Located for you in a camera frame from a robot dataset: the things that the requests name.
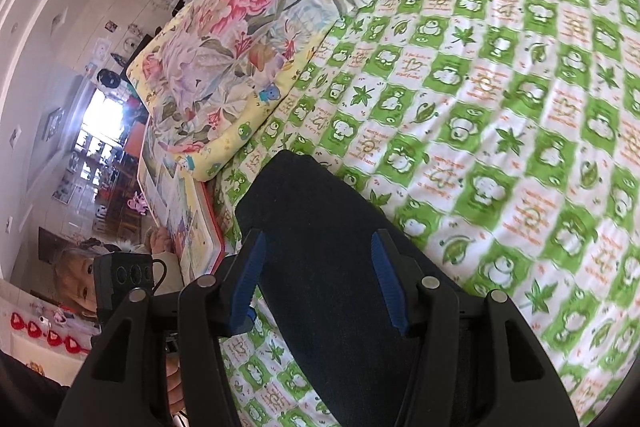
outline green and white bedsheet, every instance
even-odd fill
[[[640,340],[638,0],[376,0],[338,22],[217,179],[233,209],[283,148],[380,207],[468,292],[504,289],[581,423]],[[268,313],[223,343],[246,425],[335,424]]]

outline hand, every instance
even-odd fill
[[[151,233],[151,253],[173,252],[174,242],[171,240],[169,231],[165,227],[154,230]]]
[[[166,356],[166,391],[169,399],[169,411],[173,416],[184,409],[182,374],[180,373],[178,353],[170,353]]]

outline child's hair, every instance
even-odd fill
[[[82,315],[94,315],[94,313],[78,304],[73,298],[76,277],[71,272],[70,263],[75,259],[83,261],[84,259],[94,259],[98,255],[95,251],[83,250],[82,248],[65,248],[54,257],[52,263],[53,285],[58,294],[58,300],[66,308]]]

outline pink toy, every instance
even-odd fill
[[[149,205],[146,204],[145,195],[137,192],[133,195],[129,201],[127,201],[127,205],[131,210],[135,210],[141,216],[146,216],[147,211],[149,210]]]

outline red heart decoration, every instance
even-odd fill
[[[42,336],[42,330],[32,321],[27,325],[27,333],[32,339],[39,339]]]
[[[65,339],[65,347],[66,347],[66,350],[70,352],[72,355],[76,355],[80,353],[80,351],[82,351],[82,348],[80,347],[80,344],[78,344],[78,341],[76,341],[72,337],[67,337]]]
[[[16,312],[11,314],[11,327],[14,330],[21,330],[24,327],[24,320]]]
[[[62,339],[55,331],[49,330],[49,333],[47,333],[47,342],[49,346],[56,347],[62,344]]]

